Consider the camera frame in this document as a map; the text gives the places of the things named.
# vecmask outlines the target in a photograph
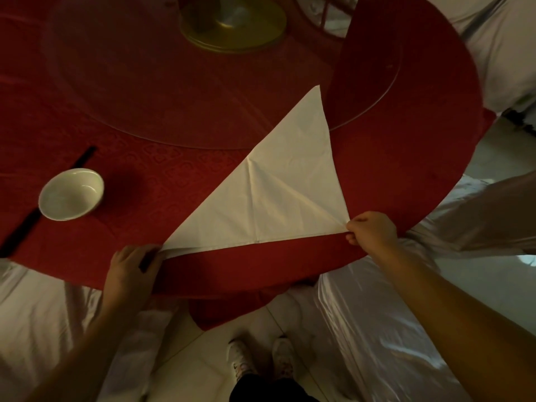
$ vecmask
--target foot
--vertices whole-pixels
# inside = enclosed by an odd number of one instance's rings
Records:
[[[229,342],[227,346],[227,363],[231,366],[231,373],[235,383],[246,374],[257,374],[251,358],[251,352],[240,340],[231,340]]]
[[[280,337],[272,347],[274,379],[294,379],[294,348],[286,337]]]

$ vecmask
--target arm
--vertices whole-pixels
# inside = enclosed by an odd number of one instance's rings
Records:
[[[385,214],[366,212],[347,228],[347,240],[379,265],[474,400],[536,400],[536,337],[400,246]]]
[[[119,343],[151,295],[164,257],[162,254],[154,256],[145,273],[139,266],[144,257],[158,249],[156,245],[127,246],[115,253],[104,284],[98,317],[26,402],[97,399]]]

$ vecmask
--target black chopstick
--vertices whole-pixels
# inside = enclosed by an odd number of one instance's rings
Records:
[[[95,153],[97,147],[91,146],[85,150],[85,152],[78,158],[70,169],[82,168],[85,163]],[[0,258],[7,258],[12,256],[17,250],[20,243],[28,236],[30,231],[37,224],[41,218],[41,211],[38,207],[33,209],[24,220],[6,237],[2,246],[0,247]]]

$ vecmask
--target white napkin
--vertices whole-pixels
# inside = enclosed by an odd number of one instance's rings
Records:
[[[314,87],[175,230],[167,258],[345,232],[350,219]]]

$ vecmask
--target person's right arm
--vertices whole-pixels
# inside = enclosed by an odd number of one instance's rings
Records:
[[[536,337],[469,296],[404,249],[382,213],[352,219],[361,246],[409,306],[476,401],[536,401]]]

